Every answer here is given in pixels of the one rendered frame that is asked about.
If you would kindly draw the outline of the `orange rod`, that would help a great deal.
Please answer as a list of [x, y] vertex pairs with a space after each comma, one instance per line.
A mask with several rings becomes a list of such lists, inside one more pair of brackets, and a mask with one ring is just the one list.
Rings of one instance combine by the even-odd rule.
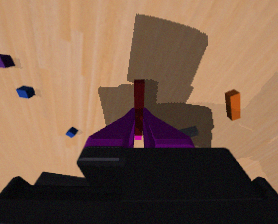
[[232, 121], [240, 118], [240, 93], [235, 89], [225, 92], [227, 117]]

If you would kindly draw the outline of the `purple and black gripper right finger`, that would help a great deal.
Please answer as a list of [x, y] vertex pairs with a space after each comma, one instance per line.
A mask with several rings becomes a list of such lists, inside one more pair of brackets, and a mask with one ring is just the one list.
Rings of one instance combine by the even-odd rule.
[[188, 135], [155, 117], [146, 108], [143, 109], [143, 140], [144, 148], [195, 148]]

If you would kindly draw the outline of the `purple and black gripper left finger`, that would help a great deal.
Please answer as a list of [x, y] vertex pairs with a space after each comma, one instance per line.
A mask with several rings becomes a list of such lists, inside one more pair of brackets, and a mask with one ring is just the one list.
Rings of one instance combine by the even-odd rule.
[[135, 109], [132, 108], [125, 116], [89, 136], [83, 148], [87, 146], [122, 146], [123, 148], [134, 148], [134, 137]]

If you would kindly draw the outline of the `small blue block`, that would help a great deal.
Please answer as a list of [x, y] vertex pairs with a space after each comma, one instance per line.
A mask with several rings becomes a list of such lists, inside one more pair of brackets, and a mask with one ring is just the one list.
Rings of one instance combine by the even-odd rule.
[[69, 136], [70, 138], [72, 138], [72, 137], [74, 137], [74, 136], [77, 134], [77, 132], [78, 132], [78, 130], [77, 130], [76, 128], [71, 127], [71, 128], [67, 131], [66, 135]]
[[19, 88], [16, 89], [19, 97], [21, 98], [31, 98], [35, 95], [33, 87], [29, 87], [29, 86], [21, 86]]

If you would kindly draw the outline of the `red rod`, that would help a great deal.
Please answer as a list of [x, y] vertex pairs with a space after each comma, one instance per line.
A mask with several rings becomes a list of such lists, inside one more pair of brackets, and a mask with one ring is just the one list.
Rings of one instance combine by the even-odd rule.
[[145, 81], [134, 79], [135, 136], [143, 136]]

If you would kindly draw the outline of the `grey rod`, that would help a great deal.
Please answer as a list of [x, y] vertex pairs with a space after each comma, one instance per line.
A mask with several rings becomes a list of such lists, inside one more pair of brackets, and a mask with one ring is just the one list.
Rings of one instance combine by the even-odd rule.
[[198, 130], [196, 126], [180, 129], [179, 131], [183, 132], [184, 134], [193, 137], [193, 136], [198, 136]]

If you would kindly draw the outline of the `purple rod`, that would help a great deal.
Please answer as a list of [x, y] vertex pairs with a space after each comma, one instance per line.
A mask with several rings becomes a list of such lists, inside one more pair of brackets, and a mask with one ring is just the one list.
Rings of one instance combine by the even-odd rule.
[[15, 66], [10, 55], [0, 54], [0, 68], [8, 68]]

